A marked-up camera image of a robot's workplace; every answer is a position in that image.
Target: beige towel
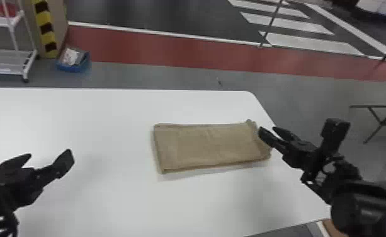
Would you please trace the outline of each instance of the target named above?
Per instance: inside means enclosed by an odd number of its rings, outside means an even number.
[[[256,123],[156,124],[154,142],[162,173],[236,165],[270,157],[271,148],[258,137]]]

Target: gray floor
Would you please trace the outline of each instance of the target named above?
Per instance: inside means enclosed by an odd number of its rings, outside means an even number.
[[[352,104],[386,104],[386,82],[104,62],[94,62],[86,72],[73,74],[55,70],[53,61],[48,60],[35,62],[30,79],[30,83],[23,84],[17,76],[0,76],[0,87],[251,91],[277,126],[290,129],[315,144],[321,140],[319,133],[326,118],[349,120],[352,128],[341,153],[360,168],[367,180],[386,180],[386,129],[363,145],[362,141],[377,123],[368,111],[348,108]],[[277,236],[306,236],[300,228],[289,231],[298,235],[279,233]],[[273,236],[271,234],[274,233],[259,236]]]

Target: crosswalk stripe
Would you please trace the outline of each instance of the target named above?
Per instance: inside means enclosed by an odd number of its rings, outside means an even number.
[[[296,49],[309,49],[323,52],[334,52],[342,54],[364,55],[359,50],[348,43],[319,40],[316,38],[306,38],[291,35],[282,35],[278,33],[269,33],[266,40],[272,44],[282,47],[290,47]]]
[[[271,17],[269,16],[261,16],[258,14],[251,14],[251,13],[241,13],[245,19],[254,24],[260,24],[260,25],[269,25],[269,22],[271,21]],[[303,21],[293,21],[283,18],[276,18],[273,21],[273,26],[282,27],[282,28],[289,28],[294,30],[302,30],[306,32],[316,32],[316,33],[325,33],[328,35],[333,35],[333,32],[330,32],[327,28],[323,27],[322,25],[303,22]]]
[[[305,4],[306,6],[310,7],[317,13],[325,16],[326,18],[330,19],[331,21],[335,22],[335,24],[339,25],[340,27],[344,28],[345,30],[349,31],[353,35],[356,35],[359,37],[362,41],[366,42],[367,44],[371,45],[372,47],[375,47],[382,53],[386,54],[386,45],[379,42],[378,40],[375,40],[371,36],[367,35],[366,33],[363,33],[361,30],[357,29],[356,27],[350,25],[349,23],[343,21],[342,19],[338,18],[337,16],[334,16],[330,12],[326,11],[325,9],[313,5],[313,4]]]
[[[263,0],[263,1],[271,2],[271,3],[279,3],[280,2],[280,0]],[[282,1],[282,5],[288,6],[290,4],[284,0],[284,1]]]
[[[267,12],[274,12],[276,9],[276,6],[270,6],[262,3],[251,3],[243,0],[228,0],[233,6],[237,6],[240,8],[248,8],[248,9],[255,9],[260,11],[267,11]],[[280,14],[287,14],[290,16],[298,16],[303,18],[309,18],[306,14],[302,13],[299,10],[296,9],[290,9],[290,8],[280,8],[279,9]]]

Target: tripod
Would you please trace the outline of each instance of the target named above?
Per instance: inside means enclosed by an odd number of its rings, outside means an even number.
[[[378,122],[378,127],[370,134],[370,136],[363,142],[368,143],[373,136],[375,136],[382,127],[386,127],[386,117],[381,119],[377,113],[373,110],[374,108],[386,108],[386,105],[351,105],[350,108],[367,108],[369,112],[375,117]]]

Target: robotic arm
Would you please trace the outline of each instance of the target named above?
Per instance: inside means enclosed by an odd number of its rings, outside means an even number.
[[[386,188],[363,181],[357,167],[338,153],[350,123],[329,118],[320,147],[289,130],[274,127],[278,138],[260,127],[259,138],[277,149],[289,166],[301,169],[301,182],[331,205],[335,227],[350,237],[386,237]]]
[[[13,212],[34,203],[43,187],[62,178],[74,164],[71,150],[44,168],[22,168],[30,158],[31,154],[23,154],[0,164],[0,237],[16,237],[18,220]]]

